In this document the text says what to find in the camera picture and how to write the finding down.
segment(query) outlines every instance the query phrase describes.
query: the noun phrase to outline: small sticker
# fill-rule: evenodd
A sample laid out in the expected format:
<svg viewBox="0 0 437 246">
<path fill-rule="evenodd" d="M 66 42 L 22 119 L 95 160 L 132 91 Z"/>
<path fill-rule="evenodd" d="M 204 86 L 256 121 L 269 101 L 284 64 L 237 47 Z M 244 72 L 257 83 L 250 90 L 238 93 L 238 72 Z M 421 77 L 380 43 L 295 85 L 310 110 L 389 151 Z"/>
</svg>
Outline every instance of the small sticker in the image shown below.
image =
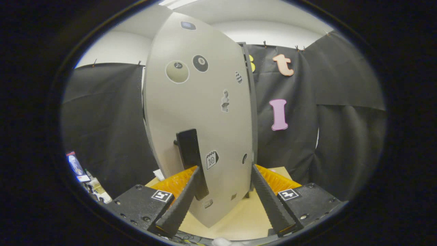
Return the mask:
<svg viewBox="0 0 437 246">
<path fill-rule="evenodd" d="M 235 72 L 235 78 L 237 79 L 238 84 L 241 84 L 241 82 L 243 82 L 243 77 L 240 75 L 239 72 Z"/>
<path fill-rule="evenodd" d="M 174 63 L 174 67 L 177 68 L 177 69 L 181 69 L 181 68 L 182 68 L 182 63 L 180 63 L 180 62 L 175 62 L 175 63 Z"/>
<path fill-rule="evenodd" d="M 217 151 L 213 150 L 206 155 L 206 169 L 210 169 L 219 161 Z"/>
<path fill-rule="evenodd" d="M 181 21 L 181 22 L 180 22 L 180 26 L 181 26 L 183 29 L 187 29 L 187 30 L 190 30 L 190 31 L 194 31 L 194 30 L 196 30 L 196 26 L 195 26 L 193 23 L 190 23 L 190 22 Z"/>
<path fill-rule="evenodd" d="M 203 203 L 204 208 L 209 208 L 213 204 L 212 199 Z"/>
<path fill-rule="evenodd" d="M 229 106 L 229 92 L 228 90 L 223 91 L 223 97 L 222 97 L 222 111 L 228 112 L 228 106 Z"/>
<path fill-rule="evenodd" d="M 193 65 L 198 71 L 202 73 L 208 70 L 208 61 L 205 59 L 205 57 L 201 55 L 196 55 L 193 57 Z"/>
<path fill-rule="evenodd" d="M 188 80 L 190 71 L 186 64 L 179 60 L 169 62 L 165 68 L 167 78 L 175 84 L 182 84 Z"/>
<path fill-rule="evenodd" d="M 171 195 L 172 194 L 170 192 L 166 192 L 166 191 L 162 191 L 162 190 L 157 190 L 155 192 L 155 194 L 153 194 L 152 198 L 160 200 L 162 202 L 167 202 L 168 199 L 170 199 Z"/>
<path fill-rule="evenodd" d="M 279 195 L 282 197 L 284 201 L 296 198 L 299 196 L 293 189 L 288 189 L 284 191 L 280 191 Z"/>
</svg>

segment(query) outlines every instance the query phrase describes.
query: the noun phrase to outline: checkered sticker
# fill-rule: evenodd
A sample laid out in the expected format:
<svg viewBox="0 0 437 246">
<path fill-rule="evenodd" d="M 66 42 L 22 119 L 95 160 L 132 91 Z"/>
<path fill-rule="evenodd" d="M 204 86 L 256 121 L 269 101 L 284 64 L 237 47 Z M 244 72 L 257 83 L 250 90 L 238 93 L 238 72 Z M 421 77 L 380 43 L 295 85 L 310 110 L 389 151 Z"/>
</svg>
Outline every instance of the checkered sticker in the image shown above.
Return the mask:
<svg viewBox="0 0 437 246">
<path fill-rule="evenodd" d="M 235 78 L 237 79 L 238 84 L 241 84 L 241 82 L 243 82 L 243 77 L 241 77 L 239 72 L 235 72 Z"/>
</svg>

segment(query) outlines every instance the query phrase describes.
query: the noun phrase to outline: white paper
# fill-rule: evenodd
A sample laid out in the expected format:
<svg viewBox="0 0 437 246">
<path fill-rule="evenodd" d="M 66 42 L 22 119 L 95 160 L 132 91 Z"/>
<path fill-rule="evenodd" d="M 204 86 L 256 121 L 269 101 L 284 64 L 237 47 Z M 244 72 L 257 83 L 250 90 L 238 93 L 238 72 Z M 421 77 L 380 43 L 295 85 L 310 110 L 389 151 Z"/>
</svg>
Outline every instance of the white paper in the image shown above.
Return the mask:
<svg viewBox="0 0 437 246">
<path fill-rule="evenodd" d="M 153 173 L 160 181 L 163 181 L 165 179 L 163 173 L 161 172 L 161 169 L 155 170 L 153 171 Z"/>
</svg>

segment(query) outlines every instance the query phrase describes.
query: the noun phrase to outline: white ceiling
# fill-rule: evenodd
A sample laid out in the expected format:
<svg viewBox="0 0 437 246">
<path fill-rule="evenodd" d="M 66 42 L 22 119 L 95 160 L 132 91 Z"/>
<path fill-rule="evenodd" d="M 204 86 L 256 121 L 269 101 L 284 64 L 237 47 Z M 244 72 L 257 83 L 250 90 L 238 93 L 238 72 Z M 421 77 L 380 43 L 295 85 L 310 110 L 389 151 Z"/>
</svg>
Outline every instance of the white ceiling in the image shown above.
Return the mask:
<svg viewBox="0 0 437 246">
<path fill-rule="evenodd" d="M 271 21 L 301 27 L 320 35 L 332 31 L 316 17 L 281 0 L 199 0 L 174 11 L 210 25 L 230 21 Z M 113 31 L 153 39 L 171 13 L 167 7 L 156 4 L 118 24 Z"/>
</svg>

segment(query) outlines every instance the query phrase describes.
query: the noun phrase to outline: billiard ball sticker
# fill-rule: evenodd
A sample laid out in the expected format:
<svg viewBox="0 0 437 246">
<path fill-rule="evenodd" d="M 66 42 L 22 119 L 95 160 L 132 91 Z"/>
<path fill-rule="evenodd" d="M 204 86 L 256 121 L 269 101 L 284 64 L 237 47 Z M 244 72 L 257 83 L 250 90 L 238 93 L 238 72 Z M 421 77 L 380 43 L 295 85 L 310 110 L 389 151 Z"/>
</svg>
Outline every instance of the billiard ball sticker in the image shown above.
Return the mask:
<svg viewBox="0 0 437 246">
<path fill-rule="evenodd" d="M 202 73 L 208 70 L 208 61 L 201 55 L 196 55 L 193 57 L 193 65 Z"/>
</svg>

